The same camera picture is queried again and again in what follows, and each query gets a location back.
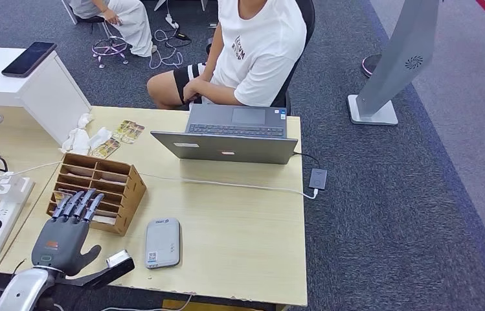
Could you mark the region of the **person's right hand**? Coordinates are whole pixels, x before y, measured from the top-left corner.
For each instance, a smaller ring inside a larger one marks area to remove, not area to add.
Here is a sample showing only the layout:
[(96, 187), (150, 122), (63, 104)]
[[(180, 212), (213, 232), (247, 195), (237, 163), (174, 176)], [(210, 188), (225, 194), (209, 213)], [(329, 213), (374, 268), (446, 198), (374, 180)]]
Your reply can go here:
[(183, 100), (189, 101), (199, 96), (200, 88), (204, 82), (205, 80), (200, 77), (190, 80), (183, 88)]

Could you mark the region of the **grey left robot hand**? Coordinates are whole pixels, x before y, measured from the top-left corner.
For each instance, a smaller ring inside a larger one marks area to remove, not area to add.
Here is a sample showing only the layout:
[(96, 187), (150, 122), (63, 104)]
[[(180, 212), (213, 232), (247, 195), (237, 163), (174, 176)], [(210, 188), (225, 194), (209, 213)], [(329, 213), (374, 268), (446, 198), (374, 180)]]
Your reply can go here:
[(72, 277), (97, 258), (99, 245), (81, 253), (96, 208), (104, 197), (95, 192), (96, 189), (79, 191), (58, 202), (34, 244), (31, 261), (35, 267)]

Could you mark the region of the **person's left hand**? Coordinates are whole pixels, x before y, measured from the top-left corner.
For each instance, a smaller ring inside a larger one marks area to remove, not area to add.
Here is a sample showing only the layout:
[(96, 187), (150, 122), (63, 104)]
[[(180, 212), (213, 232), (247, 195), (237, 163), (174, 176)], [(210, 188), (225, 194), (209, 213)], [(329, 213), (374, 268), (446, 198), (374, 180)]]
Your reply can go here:
[(211, 101), (200, 93), (201, 87), (184, 87), (183, 102), (185, 104), (210, 104)]

